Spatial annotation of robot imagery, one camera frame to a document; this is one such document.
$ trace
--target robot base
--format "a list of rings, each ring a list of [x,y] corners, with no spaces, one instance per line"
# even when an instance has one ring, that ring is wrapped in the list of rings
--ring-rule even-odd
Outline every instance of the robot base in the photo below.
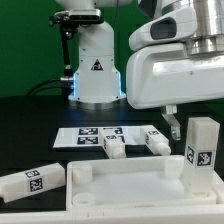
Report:
[[[74,96],[69,96],[69,104],[73,107],[82,108],[85,110],[108,110],[118,106],[125,105],[127,103],[126,94],[123,94],[117,100],[110,102],[83,102]]]

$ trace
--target white tray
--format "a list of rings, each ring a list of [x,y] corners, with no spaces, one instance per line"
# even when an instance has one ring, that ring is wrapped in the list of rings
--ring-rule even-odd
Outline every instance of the white tray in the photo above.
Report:
[[[73,205],[72,201],[79,194],[93,195],[95,205],[92,207],[98,208],[216,204],[217,194],[214,191],[208,196],[193,197],[186,194],[181,179],[166,177],[164,166],[167,158],[146,157],[69,163],[67,210],[78,209],[79,205]],[[73,183],[72,168],[77,164],[92,166],[92,181],[89,184]]]

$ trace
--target wall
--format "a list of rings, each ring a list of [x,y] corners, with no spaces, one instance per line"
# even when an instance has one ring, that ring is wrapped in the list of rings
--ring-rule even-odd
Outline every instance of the wall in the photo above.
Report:
[[[54,0],[0,1],[0,97],[25,95],[36,84],[63,75],[63,59],[58,27],[49,27],[49,17],[62,8]],[[113,22],[115,9],[102,9],[105,20]],[[132,54],[130,34],[148,18],[137,9],[136,1],[118,11],[115,30],[115,63],[123,74]],[[77,38],[70,46],[74,70]],[[59,91],[45,94],[59,94]]]

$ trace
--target white block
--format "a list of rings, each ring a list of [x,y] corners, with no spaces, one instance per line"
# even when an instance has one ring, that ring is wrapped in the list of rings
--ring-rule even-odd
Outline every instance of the white block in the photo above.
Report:
[[[188,193],[211,191],[219,127],[219,123],[208,117],[189,119],[183,171]]]
[[[141,126],[141,138],[154,155],[170,155],[169,140],[153,125]]]
[[[101,129],[100,143],[110,159],[126,158],[125,144],[112,129]]]
[[[0,196],[14,201],[65,185],[65,170],[58,163],[0,178]]]

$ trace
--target white foam block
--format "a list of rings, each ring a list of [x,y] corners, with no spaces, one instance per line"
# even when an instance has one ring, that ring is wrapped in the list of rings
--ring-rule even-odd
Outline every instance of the white foam block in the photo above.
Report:
[[[100,142],[110,159],[126,158],[125,144],[111,129],[100,130]]]
[[[183,170],[183,183],[188,193],[211,191],[219,126],[209,117],[189,119]]]
[[[65,170],[55,163],[1,177],[0,196],[10,202],[64,185]]]

